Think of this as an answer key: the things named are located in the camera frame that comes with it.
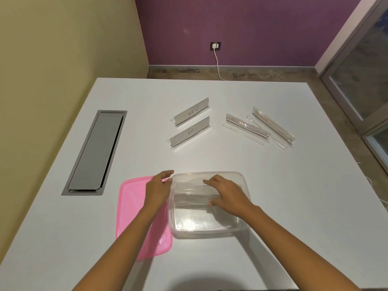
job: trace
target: pink plastic lid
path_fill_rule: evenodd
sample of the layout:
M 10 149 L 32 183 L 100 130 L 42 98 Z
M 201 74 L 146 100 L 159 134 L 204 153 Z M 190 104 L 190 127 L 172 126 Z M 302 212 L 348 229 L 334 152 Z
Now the pink plastic lid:
M 116 239 L 143 207 L 146 196 L 146 183 L 151 179 L 152 176 L 134 178 L 125 181 L 120 186 L 116 217 Z M 152 222 L 136 260 L 166 253 L 171 246 L 172 232 L 168 226 L 166 202 Z

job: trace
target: person's left hand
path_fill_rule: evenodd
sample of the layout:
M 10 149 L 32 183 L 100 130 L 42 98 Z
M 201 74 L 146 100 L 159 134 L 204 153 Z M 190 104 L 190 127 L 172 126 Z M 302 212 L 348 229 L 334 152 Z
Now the person's left hand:
M 172 179 L 162 181 L 170 177 L 174 173 L 173 170 L 165 170 L 154 176 L 151 181 L 145 185 L 145 199 L 143 208 L 153 211 L 155 214 L 166 202 L 170 195 Z

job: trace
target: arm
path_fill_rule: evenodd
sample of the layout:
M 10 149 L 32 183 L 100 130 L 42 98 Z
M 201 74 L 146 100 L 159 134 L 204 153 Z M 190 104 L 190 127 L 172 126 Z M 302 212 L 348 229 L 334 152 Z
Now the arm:
M 360 291 L 344 274 L 253 205 L 234 182 L 219 175 L 203 181 L 220 193 L 220 199 L 211 200 L 209 205 L 245 220 L 300 290 Z
M 73 291 L 120 291 L 136 261 L 153 219 L 170 194 L 174 171 L 162 171 L 145 187 L 143 208 L 104 253 L 97 263 L 74 287 Z

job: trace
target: wall socket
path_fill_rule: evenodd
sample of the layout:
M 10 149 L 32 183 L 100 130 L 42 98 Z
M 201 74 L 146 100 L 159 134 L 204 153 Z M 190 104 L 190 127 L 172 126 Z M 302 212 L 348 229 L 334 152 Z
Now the wall socket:
M 210 42 L 210 50 L 213 51 L 219 51 L 221 48 L 221 42 Z

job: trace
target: name plate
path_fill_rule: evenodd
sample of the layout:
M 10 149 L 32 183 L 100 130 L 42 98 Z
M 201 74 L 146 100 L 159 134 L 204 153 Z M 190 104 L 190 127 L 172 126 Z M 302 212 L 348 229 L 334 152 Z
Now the name plate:
M 209 97 L 174 116 L 171 122 L 178 127 L 207 109 L 209 109 Z
M 201 132 L 210 128 L 210 117 L 206 117 L 205 119 L 197 122 L 195 125 L 189 127 L 188 129 L 180 132 L 176 136 L 167 140 L 167 142 L 171 145 L 173 149 L 181 146 L 186 143 L 188 140 L 193 137 L 199 135 Z

